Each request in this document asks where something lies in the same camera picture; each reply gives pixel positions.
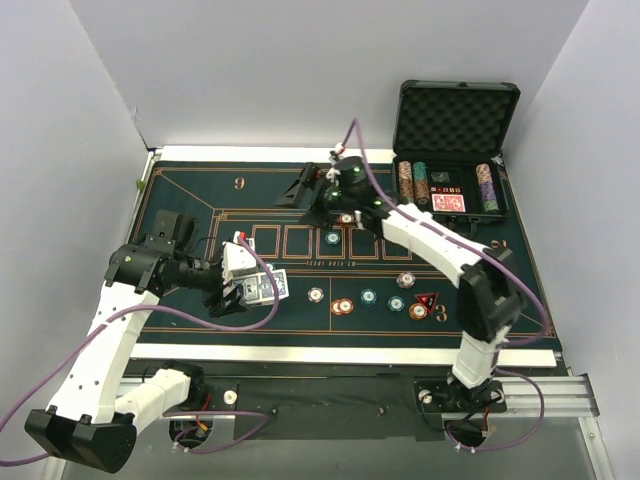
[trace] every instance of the playing card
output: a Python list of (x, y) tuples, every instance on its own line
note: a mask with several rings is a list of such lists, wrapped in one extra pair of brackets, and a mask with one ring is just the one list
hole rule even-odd
[(464, 197), (462, 195), (447, 195), (434, 193), (431, 195), (434, 212), (461, 212), (464, 213)]

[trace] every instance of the gray wall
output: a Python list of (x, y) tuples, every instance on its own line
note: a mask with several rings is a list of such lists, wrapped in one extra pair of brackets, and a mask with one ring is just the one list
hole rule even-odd
[[(86, 335), (146, 151), (66, 0), (1, 1), (0, 11), (4, 414)], [(53, 388), (28, 407), (46, 406)], [(41, 452), (22, 430), (26, 413), (0, 435), (3, 459)], [(0, 478), (33, 480), (42, 466)]]
[(575, 373), (589, 372), (619, 478), (640, 471), (640, 4), (591, 0), (509, 170)]
[(408, 78), (512, 81), (523, 112), (587, 0), (72, 0), (151, 146), (389, 147)]

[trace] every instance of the red triangle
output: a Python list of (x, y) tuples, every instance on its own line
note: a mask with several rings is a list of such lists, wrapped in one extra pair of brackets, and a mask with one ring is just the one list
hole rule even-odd
[(433, 309), (438, 304), (438, 292), (433, 293), (418, 293), (416, 299), (425, 306), (429, 315), (433, 313)]

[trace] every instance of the table surface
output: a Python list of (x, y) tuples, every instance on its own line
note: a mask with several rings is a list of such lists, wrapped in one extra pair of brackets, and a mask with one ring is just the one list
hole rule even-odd
[[(278, 314), (269, 325), (254, 332), (223, 333), (154, 313), (147, 321), (139, 344), (399, 350), (454, 349), (459, 345), (461, 333), (455, 322), (456, 289), (440, 272), (404, 248), (375, 240), (370, 233), (350, 226), (336, 227), (342, 236), (339, 245), (326, 244), (326, 231), (298, 223), (302, 211), (272, 206), (297, 178), (303, 163), (247, 161), (251, 154), (245, 154), (243, 158), (244, 162), (156, 162), (141, 199), (132, 236), (148, 231), (159, 209), (193, 215), (201, 226), (201, 236), (215, 237), (201, 242), (195, 252), (197, 255), (210, 255), (222, 241), (231, 238), (234, 231), (245, 231), (255, 236), (256, 249), (266, 261), (276, 268), (287, 269), (289, 298), (281, 302)], [(390, 169), (390, 164), (374, 166), (376, 176), (385, 188), (391, 186)], [(510, 208), (509, 218), (498, 225), (481, 225), (477, 241), (494, 246), (507, 245), (513, 250), (519, 276), (540, 295), (537, 273), (508, 176), (503, 167), (500, 170)], [(417, 277), (416, 285), (409, 290), (400, 289), (395, 282), (403, 271), (411, 271)], [(320, 303), (309, 302), (307, 292), (312, 287), (323, 289), (324, 299)], [(372, 288), (378, 294), (377, 303), (372, 307), (359, 301), (364, 288)], [(416, 302), (415, 295), (419, 293), (435, 293), (438, 300), (429, 317), (416, 321), (409, 317), (408, 307)], [(387, 309), (387, 299), (392, 295), (404, 299), (406, 307), (402, 312), (392, 313)], [(331, 301), (339, 298), (354, 301), (353, 313), (343, 316), (331, 313)], [(172, 290), (161, 304), (201, 318), (207, 316), (198, 292)], [(263, 318), (269, 308), (257, 307), (221, 320), (228, 325), (246, 325)], [(514, 326), (512, 337), (531, 335), (539, 328), (540, 322), (529, 305)], [(536, 348), (561, 350), (555, 329), (549, 330)]]

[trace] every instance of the teal poker chip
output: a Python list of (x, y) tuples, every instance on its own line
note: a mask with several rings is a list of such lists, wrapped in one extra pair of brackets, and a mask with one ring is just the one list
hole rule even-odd
[(375, 304), (377, 299), (378, 295), (370, 288), (365, 288), (362, 292), (360, 292), (360, 301), (367, 307)]
[(325, 235), (324, 241), (329, 245), (338, 245), (340, 243), (340, 234), (338, 232), (329, 232)]
[(391, 297), (387, 302), (387, 307), (389, 307), (389, 310), (392, 312), (399, 312), (404, 308), (404, 300), (400, 297)]

